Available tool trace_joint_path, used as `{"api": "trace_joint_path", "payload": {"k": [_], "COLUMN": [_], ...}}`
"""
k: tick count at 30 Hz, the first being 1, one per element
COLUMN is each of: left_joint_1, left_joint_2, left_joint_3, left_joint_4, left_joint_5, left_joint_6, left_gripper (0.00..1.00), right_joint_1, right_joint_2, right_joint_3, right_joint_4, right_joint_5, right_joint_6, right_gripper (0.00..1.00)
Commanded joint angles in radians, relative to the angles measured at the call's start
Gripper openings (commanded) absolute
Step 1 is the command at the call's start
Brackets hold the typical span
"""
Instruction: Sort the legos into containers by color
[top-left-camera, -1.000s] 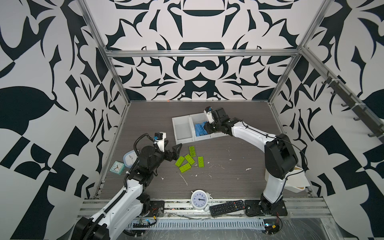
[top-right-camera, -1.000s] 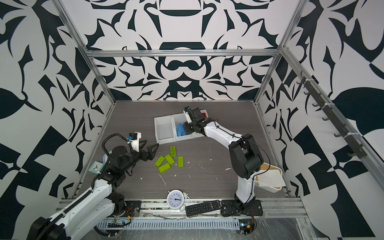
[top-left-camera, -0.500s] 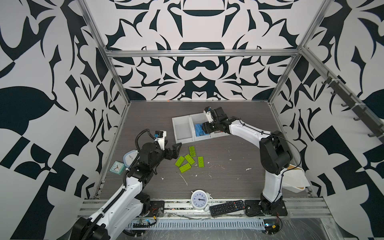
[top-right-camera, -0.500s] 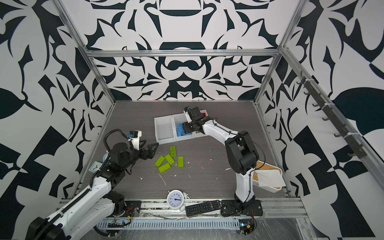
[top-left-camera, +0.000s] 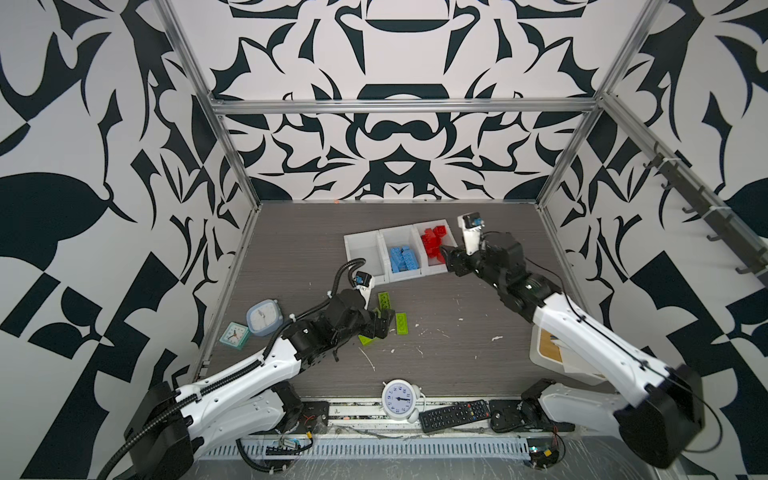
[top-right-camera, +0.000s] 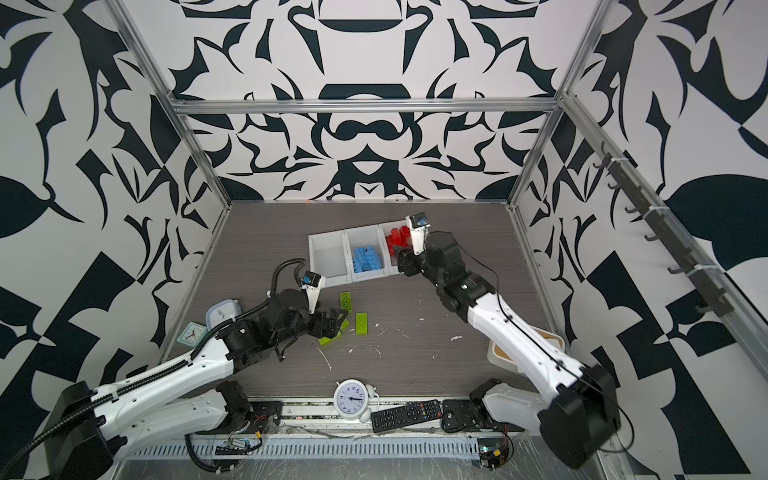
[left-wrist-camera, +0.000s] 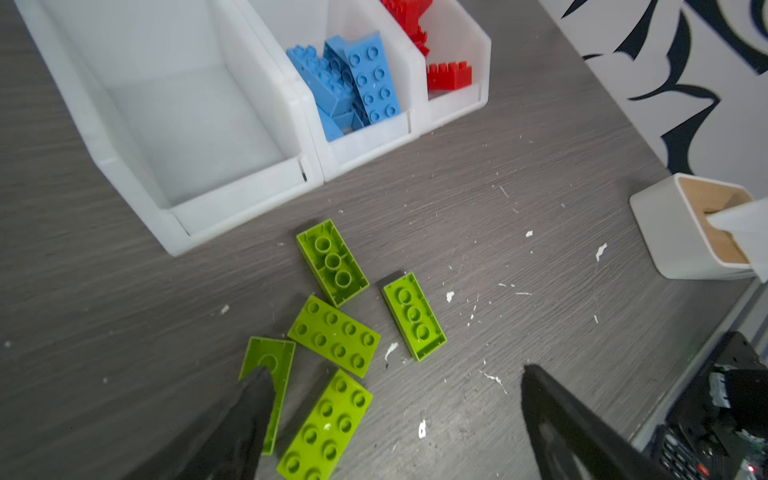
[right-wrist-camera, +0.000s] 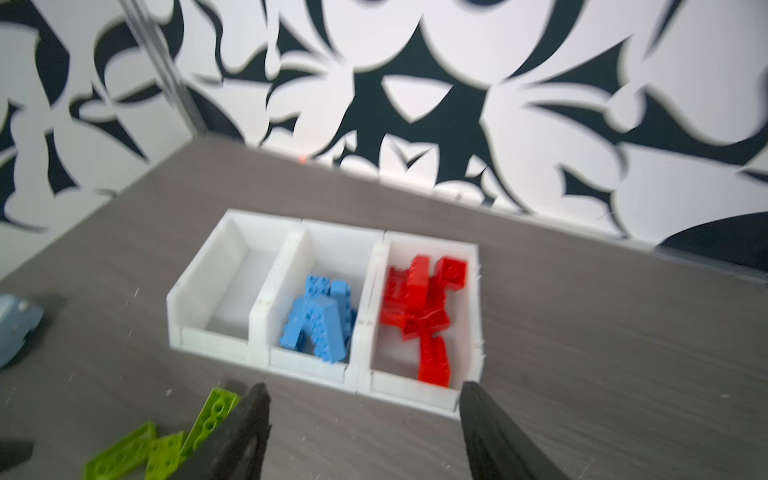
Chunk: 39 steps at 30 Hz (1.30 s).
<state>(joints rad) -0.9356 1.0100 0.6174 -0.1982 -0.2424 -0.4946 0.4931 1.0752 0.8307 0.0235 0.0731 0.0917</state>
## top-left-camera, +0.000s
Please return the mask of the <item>blue brick bottom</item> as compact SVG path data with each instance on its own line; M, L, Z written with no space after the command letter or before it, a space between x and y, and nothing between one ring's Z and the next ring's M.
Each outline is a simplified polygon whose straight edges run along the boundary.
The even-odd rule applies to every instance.
M418 259L415 255L415 253L410 249L409 246L403 246L401 248L402 250L402 256L405 263L405 269L404 271L415 271L419 269L419 263Z

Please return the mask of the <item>blue brick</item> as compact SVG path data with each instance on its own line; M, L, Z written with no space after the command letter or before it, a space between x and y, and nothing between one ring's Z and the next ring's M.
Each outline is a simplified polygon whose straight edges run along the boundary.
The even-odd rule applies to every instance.
M389 250L389 256L393 273L400 273L405 269L405 263L400 247L392 247Z
M410 249L409 246L403 246L401 248L402 250L402 256L405 263L405 269L404 271L415 271L419 269L419 263L418 259L415 255L415 253Z

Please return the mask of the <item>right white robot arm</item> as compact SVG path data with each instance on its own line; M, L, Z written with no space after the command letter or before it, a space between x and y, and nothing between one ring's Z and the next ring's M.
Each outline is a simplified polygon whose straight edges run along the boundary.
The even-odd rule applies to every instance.
M493 287L505 307L554 335L615 389L601 398L541 381L529 391L545 414L616 436L647 464L670 467L705 427L701 376L685 364L668 366L589 316L542 272L529 270L511 234L474 228L464 240L441 249L450 272Z

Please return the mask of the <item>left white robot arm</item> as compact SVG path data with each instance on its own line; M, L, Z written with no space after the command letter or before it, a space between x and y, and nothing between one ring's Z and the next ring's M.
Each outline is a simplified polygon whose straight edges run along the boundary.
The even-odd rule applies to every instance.
M336 356L362 335L384 339L395 314L372 310L375 285L354 258L334 276L325 299L285 320L267 345L247 359L209 378L173 388L163 381L142 398L124 431L124 443L107 460L98 478L109 479L125 457L123 479L178 479L201 456L251 433L294 428L303 409L290 381L327 355ZM340 289L338 283L350 286Z

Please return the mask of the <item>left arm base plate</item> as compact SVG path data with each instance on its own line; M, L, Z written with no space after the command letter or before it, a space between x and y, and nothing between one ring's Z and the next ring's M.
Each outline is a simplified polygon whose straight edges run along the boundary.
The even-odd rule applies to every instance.
M329 413L330 403L327 401L304 401L294 432L325 434L328 431Z

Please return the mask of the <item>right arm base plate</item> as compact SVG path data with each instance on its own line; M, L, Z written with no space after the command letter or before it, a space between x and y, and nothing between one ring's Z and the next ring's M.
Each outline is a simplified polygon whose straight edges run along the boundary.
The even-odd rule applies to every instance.
M490 428L495 433L513 432L565 432L571 433L576 426L549 418L533 400L491 400Z

